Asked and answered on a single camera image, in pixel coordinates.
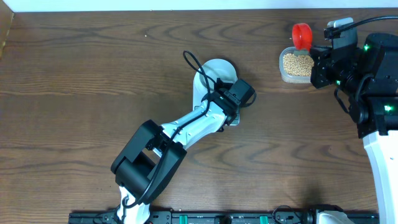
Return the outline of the red plastic measuring scoop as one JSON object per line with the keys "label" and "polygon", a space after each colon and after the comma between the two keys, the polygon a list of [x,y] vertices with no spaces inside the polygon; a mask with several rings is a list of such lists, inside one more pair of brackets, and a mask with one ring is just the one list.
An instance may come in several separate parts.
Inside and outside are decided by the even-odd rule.
{"label": "red plastic measuring scoop", "polygon": [[312,30],[306,23],[294,24],[292,28],[292,40],[297,50],[310,51],[312,47]]}

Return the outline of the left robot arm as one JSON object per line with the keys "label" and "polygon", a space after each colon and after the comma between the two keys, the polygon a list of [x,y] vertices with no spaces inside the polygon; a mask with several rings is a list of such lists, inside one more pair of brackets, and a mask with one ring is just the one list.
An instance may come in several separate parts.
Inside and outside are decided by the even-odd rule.
{"label": "left robot arm", "polygon": [[180,119],[143,123],[111,165],[121,192],[117,223],[145,223],[149,205],[166,188],[187,154],[201,138],[222,132],[256,98],[254,88],[242,79],[234,83],[217,80],[200,106]]}

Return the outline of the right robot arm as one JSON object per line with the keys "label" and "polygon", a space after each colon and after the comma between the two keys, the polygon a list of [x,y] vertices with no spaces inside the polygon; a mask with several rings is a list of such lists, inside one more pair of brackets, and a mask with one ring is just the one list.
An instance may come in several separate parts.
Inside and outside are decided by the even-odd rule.
{"label": "right robot arm", "polygon": [[380,223],[397,223],[397,36],[369,34],[363,48],[312,48],[310,81],[336,85],[337,101],[358,129],[373,172]]}

